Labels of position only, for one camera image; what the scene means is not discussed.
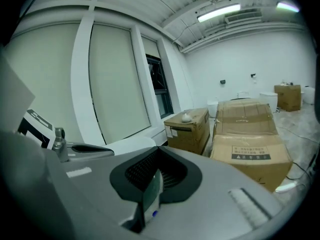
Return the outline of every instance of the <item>concrete floor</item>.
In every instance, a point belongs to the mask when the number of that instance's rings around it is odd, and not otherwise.
[[[280,110],[273,114],[273,119],[292,160],[307,169],[320,142],[320,125],[316,120],[314,106],[303,104],[301,110],[293,112]],[[214,124],[214,118],[210,118],[210,137],[202,154],[205,157],[211,154]],[[295,164],[292,165],[287,176],[292,179],[302,177],[297,180],[297,187],[283,193],[274,192],[283,205],[303,196],[310,186],[308,176]],[[281,185],[287,185],[290,182],[292,180],[285,178]]]

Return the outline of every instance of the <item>gray machine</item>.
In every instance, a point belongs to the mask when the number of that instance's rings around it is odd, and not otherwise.
[[[60,162],[28,138],[1,133],[0,142],[9,193],[57,239],[258,239],[282,210],[232,166],[179,149]]]

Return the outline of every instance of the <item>ceiling light fixture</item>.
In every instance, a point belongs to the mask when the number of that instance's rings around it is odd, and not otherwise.
[[[240,4],[233,4],[233,5],[228,5],[226,7],[222,7],[216,10],[212,10],[206,14],[203,14],[201,16],[198,16],[197,19],[199,22],[204,22],[206,20],[212,19],[214,17],[223,15],[223,14],[228,14],[232,12],[239,11],[241,8]]]
[[[286,10],[289,10],[289,11],[293,11],[295,13],[298,13],[299,12],[299,9],[293,5],[290,5],[290,4],[287,4],[287,3],[284,3],[284,2],[278,2],[278,4],[276,5],[277,8],[281,8],[281,9],[286,9]]]

